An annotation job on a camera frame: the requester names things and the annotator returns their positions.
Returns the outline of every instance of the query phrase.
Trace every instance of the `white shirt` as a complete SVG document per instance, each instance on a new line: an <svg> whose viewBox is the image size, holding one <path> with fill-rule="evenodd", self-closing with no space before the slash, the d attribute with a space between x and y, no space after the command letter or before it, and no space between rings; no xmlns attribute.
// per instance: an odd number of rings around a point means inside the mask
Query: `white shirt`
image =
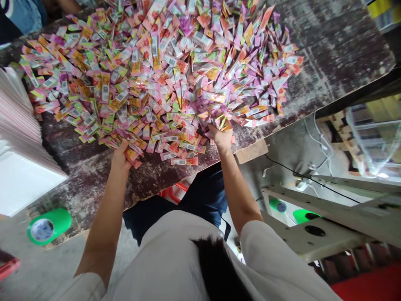
<svg viewBox="0 0 401 301"><path fill-rule="evenodd" d="M183 211L164 215L146 232L138 255L118 282L112 296L94 273L71 279L54 300L208 300L191 239L219 230ZM241 231L246 265L225 244L234 268L253 300L340 300L325 281L300 259L271 227L248 222Z"/></svg>

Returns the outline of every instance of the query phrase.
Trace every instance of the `wooden board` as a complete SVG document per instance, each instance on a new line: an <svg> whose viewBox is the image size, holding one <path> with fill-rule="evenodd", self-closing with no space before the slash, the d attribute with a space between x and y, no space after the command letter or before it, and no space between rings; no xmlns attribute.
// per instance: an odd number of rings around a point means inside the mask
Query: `wooden board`
<svg viewBox="0 0 401 301"><path fill-rule="evenodd" d="M244 164L250 160L266 154L268 151L269 150L267 149L266 142L264 141L264 139L262 139L246 148L237 151L235 155L237 156L238 163Z"/></svg>
<svg viewBox="0 0 401 301"><path fill-rule="evenodd" d="M236 152L280 129L312 114L316 110L387 74L395 65L393 54L368 16L360 0L272 0L281 14L281 24L289 28L291 41L304 56L303 71L288 81L285 116L258 127L234 125ZM88 8L77 16L86 20L94 12ZM55 33L59 20L42 32ZM22 37L0 51L0 66L19 61L21 46L38 33ZM90 228L103 196L112 151L104 145L82 144L74 127L57 123L50 113L43 114L43 145L70 178L29 206L31 218L54 208L64 207L72 215L71 228L53 242L57 245ZM170 166L159 155L145 154L144 164L129 175L125 208L132 201L147 199L174 183L219 161L215 146L208 146L199 156L199 166Z"/></svg>

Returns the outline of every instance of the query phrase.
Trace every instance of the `black hair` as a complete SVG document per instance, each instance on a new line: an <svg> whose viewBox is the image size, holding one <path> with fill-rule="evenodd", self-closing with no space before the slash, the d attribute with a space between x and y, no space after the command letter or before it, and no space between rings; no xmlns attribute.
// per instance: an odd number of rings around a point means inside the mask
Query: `black hair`
<svg viewBox="0 0 401 301"><path fill-rule="evenodd" d="M224 242L209 236L192 240L198 248L200 271L210 301L236 299L252 301L244 283L237 275Z"/></svg>

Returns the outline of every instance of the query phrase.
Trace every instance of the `hand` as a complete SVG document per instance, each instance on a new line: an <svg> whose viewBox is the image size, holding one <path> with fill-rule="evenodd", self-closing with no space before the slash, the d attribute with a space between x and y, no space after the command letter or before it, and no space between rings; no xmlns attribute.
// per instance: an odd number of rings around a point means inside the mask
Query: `hand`
<svg viewBox="0 0 401 301"><path fill-rule="evenodd" d="M114 151L112 158L112 168L110 173L113 174L126 174L128 176L128 171L131 168L131 163L125 157L125 150L128 147L128 141L123 139L119 148Z"/></svg>
<svg viewBox="0 0 401 301"><path fill-rule="evenodd" d="M233 129L220 131L213 124L208 124L209 130L213 134L214 142L217 145L218 151L231 152L231 137L233 136Z"/></svg>

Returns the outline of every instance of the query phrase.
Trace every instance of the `dark pants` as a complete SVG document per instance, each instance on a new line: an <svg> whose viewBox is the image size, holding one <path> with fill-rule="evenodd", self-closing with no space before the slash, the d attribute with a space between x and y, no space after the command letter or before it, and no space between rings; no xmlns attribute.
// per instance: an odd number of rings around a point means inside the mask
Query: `dark pants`
<svg viewBox="0 0 401 301"><path fill-rule="evenodd" d="M223 212L227 211L227 198L220 162L196 175L178 205L155 195L146 201L138 202L124 211L122 216L125 226L131 230L132 236L140 246L146 231L163 215L173 210L192 213L216 227L220 226L221 216Z"/></svg>

